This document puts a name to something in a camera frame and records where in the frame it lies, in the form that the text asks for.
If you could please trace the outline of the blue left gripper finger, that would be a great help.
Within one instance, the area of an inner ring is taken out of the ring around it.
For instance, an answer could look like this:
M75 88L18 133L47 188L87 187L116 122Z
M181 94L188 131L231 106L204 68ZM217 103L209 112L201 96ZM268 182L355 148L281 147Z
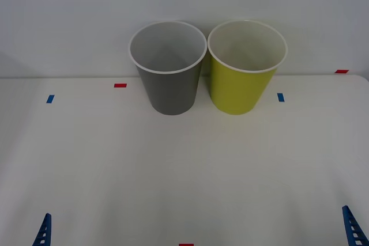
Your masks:
M52 223L51 214L46 213L32 246L51 245L51 234L52 234L51 223Z

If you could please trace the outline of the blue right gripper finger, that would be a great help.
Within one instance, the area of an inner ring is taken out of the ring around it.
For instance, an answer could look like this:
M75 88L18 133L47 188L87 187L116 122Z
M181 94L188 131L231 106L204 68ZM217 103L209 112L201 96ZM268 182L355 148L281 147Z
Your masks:
M368 239L362 231L360 225L356 221L356 218L352 214L349 207L342 207L342 215L344 220L345 232L349 246L365 245L368 246Z

